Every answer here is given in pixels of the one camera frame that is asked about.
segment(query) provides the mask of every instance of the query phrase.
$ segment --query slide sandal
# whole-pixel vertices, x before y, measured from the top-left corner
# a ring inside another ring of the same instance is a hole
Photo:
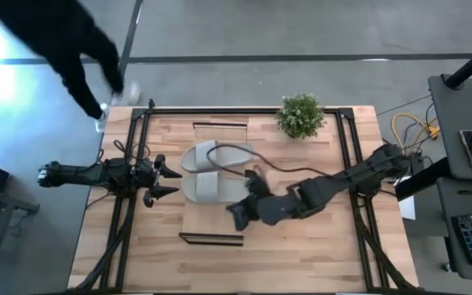
[[[246,181],[246,178],[220,176],[220,172],[204,172],[183,177],[181,191],[198,204],[239,202],[249,194]]]
[[[252,150],[249,143],[231,143],[248,150]],[[216,170],[216,167],[207,159],[207,152],[219,145],[215,140],[199,143],[188,149],[181,157],[181,166],[187,172],[198,173]],[[248,152],[231,147],[221,147],[210,154],[211,159],[223,167],[240,166],[252,161]]]

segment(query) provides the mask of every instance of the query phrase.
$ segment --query wooden tabletop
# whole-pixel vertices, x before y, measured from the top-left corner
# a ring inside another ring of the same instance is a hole
[[[368,157],[382,144],[374,108],[353,109],[361,150],[364,157]],[[112,142],[119,139],[125,143],[131,111],[130,107],[112,108],[102,141],[104,159],[122,157]],[[332,116],[326,118],[317,137],[294,140],[277,130],[272,115],[152,115],[147,137],[151,158],[162,153],[166,155],[168,167],[186,175],[181,169],[180,158],[197,142],[193,122],[247,124],[247,142],[283,168],[309,166],[331,174],[343,169],[336,120]],[[346,133],[353,157],[347,124]],[[284,193],[287,185],[316,176],[310,172],[280,173],[259,161],[247,167],[255,164],[265,169],[274,193]],[[161,184],[180,187],[180,179],[163,179]],[[142,201],[143,190],[140,191],[125,272],[125,292],[365,291],[347,192],[337,194],[322,212],[305,220],[285,220],[274,227],[254,222],[243,231],[243,247],[226,247],[188,245],[178,237],[186,207],[181,192],[163,197],[153,208],[146,208]],[[93,188],[88,201],[105,193],[103,188]],[[418,285],[396,198],[381,193],[373,203],[384,251],[406,279]],[[103,254],[113,205],[114,197],[108,197],[86,211],[69,287],[80,283]],[[111,284],[116,275],[117,255],[112,263]],[[372,252],[370,261],[375,285],[378,285]]]

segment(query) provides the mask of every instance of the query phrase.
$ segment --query green plant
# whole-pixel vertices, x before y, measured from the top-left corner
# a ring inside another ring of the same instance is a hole
[[[284,107],[276,112],[276,124],[292,138],[316,136],[318,128],[324,125],[324,112],[318,97],[306,93],[284,97]]]

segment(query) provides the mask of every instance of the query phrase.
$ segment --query gray desk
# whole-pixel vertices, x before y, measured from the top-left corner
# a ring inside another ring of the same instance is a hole
[[[406,233],[427,237],[446,237],[447,227],[436,185],[415,194],[416,220],[403,219]]]
[[[472,129],[472,79],[459,90],[449,89],[439,76],[430,77],[428,82],[451,174],[456,179],[472,179],[472,167],[460,139],[460,130]]]
[[[456,272],[460,277],[472,279],[472,265],[464,254],[451,222],[451,218],[454,216],[472,215],[472,195],[458,194],[460,190],[472,190],[472,181],[440,178],[437,180],[437,187],[443,214],[447,221],[448,239],[451,246],[450,254],[452,254],[452,257],[450,257],[451,264],[455,265]]]

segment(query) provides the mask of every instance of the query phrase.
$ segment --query gray floor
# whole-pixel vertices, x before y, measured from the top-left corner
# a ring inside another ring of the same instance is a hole
[[[122,51],[135,0],[81,1]],[[472,0],[145,0],[128,53],[472,53]],[[23,58],[36,56],[0,26],[0,61]],[[430,75],[452,73],[464,62],[131,64],[125,78],[141,84],[143,104],[154,98],[160,106],[278,105],[283,95],[308,92],[325,105],[374,105],[382,112],[427,95]],[[99,67],[85,65],[85,70],[98,100],[109,101]],[[382,135],[395,142],[393,115],[404,111],[422,117],[430,103],[426,98],[379,116]],[[398,130],[409,123],[399,120]],[[37,169],[52,160],[88,165],[100,140],[93,121],[48,66],[0,65],[0,167],[13,175],[12,192],[41,204],[22,235],[9,235],[4,244],[0,294],[66,286],[89,188],[40,188]],[[441,139],[423,149],[434,160],[443,157]],[[409,238],[422,287],[472,293],[472,281],[439,269],[446,260],[440,238]]]

